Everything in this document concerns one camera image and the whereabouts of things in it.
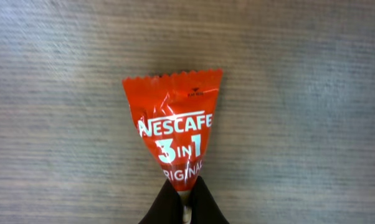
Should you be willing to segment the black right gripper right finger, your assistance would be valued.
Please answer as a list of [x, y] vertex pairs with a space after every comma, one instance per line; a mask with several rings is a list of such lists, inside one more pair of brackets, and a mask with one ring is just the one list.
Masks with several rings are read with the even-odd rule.
[[229, 224], [201, 176], [191, 190], [189, 206], [192, 224]]

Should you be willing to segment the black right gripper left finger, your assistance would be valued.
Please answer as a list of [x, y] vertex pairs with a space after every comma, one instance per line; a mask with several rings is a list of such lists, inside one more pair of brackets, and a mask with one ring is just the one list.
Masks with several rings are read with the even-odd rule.
[[169, 180], [163, 184], [152, 206], [139, 224], [182, 224], [183, 204]]

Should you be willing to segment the red Nescafe coffee stick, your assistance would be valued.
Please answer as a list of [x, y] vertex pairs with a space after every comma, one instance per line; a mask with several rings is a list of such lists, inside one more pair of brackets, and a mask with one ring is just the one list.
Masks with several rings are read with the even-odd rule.
[[122, 81], [135, 128], [177, 191], [191, 190], [202, 169], [222, 75], [199, 70]]

